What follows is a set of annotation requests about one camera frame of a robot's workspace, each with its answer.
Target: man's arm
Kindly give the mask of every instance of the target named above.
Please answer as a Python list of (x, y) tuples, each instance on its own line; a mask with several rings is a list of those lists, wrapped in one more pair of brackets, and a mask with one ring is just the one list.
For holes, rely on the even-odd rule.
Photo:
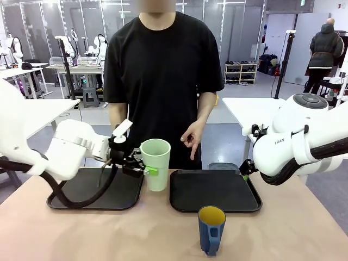
[(115, 129), (127, 118), (128, 104), (126, 90), (121, 80), (121, 69), (118, 62), (120, 44), (114, 35), (108, 45), (104, 64), (104, 100), (109, 102), (111, 128)]
[(109, 103), (109, 118), (111, 128), (115, 129), (117, 124), (121, 124), (127, 118), (127, 103)]
[(186, 147), (192, 148), (191, 160), (201, 143), (204, 127), (216, 102), (216, 92), (224, 87), (221, 75), (219, 50), (213, 33), (205, 28), (202, 34), (203, 61), (201, 62), (200, 77), (197, 83), (201, 97), (198, 101), (197, 121), (192, 123), (180, 140)]
[(215, 92), (204, 92), (200, 95), (198, 100), (198, 117), (197, 121), (202, 121), (206, 124), (210, 113), (212, 112), (216, 103)]

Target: shoe rack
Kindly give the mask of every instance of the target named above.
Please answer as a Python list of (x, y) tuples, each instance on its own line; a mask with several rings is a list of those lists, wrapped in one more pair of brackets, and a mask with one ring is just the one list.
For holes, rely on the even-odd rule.
[(255, 83), (257, 64), (225, 64), (224, 81), (226, 84)]

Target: black jacket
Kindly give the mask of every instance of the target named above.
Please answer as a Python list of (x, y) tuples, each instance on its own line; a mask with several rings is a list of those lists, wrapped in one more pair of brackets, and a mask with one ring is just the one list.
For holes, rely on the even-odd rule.
[(312, 57), (308, 67), (310, 69), (331, 69), (334, 58), (344, 52), (343, 40), (334, 31), (332, 24), (323, 24), (321, 31), (313, 37), (310, 43)]

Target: green cup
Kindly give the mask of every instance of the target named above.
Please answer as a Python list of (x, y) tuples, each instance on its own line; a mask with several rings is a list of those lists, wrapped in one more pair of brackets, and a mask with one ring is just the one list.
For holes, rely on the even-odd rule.
[(162, 191), (167, 187), (170, 144), (165, 140), (146, 140), (140, 145), (145, 177), (151, 191)]

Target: person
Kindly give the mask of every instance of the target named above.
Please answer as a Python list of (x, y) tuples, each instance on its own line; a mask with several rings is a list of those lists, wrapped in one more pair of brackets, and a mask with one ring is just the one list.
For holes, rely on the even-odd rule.
[(203, 129), (224, 87), (216, 40), (203, 22), (175, 12), (175, 1), (140, 4), (144, 12), (117, 31), (107, 49), (104, 100), (111, 125), (128, 113), (136, 146), (164, 139), (171, 145), (170, 169), (201, 169)]
[(334, 59), (339, 58), (344, 53), (343, 40), (334, 31), (334, 24), (335, 20), (329, 18), (310, 43), (310, 54), (312, 57), (306, 72), (306, 75), (309, 75), (309, 80), (304, 92), (310, 92), (313, 88), (312, 93), (317, 94), (320, 81), (330, 74)]

